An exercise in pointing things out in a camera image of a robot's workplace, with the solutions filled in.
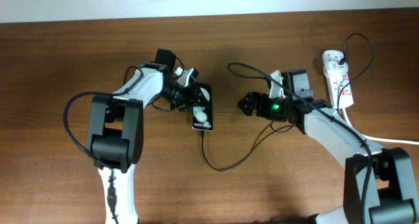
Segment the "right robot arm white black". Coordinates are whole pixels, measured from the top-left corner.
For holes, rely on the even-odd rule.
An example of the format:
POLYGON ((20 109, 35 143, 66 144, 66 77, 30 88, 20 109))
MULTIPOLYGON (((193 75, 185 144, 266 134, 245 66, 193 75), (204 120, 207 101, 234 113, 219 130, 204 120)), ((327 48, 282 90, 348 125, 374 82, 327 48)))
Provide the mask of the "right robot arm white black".
POLYGON ((346 123, 325 100, 315 100, 305 70, 263 77, 268 94, 249 92, 238 102, 247 115, 289 122, 320 143, 344 168, 342 206, 310 223, 417 223, 418 192, 409 154, 386 149, 346 123))

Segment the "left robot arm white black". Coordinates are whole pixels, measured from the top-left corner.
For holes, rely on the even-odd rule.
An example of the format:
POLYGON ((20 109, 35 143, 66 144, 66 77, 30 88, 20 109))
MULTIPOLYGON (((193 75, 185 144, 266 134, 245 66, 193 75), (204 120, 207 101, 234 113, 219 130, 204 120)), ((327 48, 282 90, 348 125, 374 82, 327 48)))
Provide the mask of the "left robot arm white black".
POLYGON ((159 97, 171 109, 190 109, 198 101, 195 68, 175 68, 180 59, 158 49, 152 62, 130 66, 120 89, 92 99, 86 147, 103 184, 106 223, 139 223, 134 202, 134 172, 143 150, 143 110, 159 97))

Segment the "black smartphone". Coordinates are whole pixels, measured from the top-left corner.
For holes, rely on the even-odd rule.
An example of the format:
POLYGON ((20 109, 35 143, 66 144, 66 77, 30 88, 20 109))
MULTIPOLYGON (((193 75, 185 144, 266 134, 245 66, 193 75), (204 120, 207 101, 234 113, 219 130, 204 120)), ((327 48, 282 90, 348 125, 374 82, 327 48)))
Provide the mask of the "black smartphone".
POLYGON ((193 86, 192 127, 195 130, 213 130, 213 96, 211 86, 196 83, 193 86))

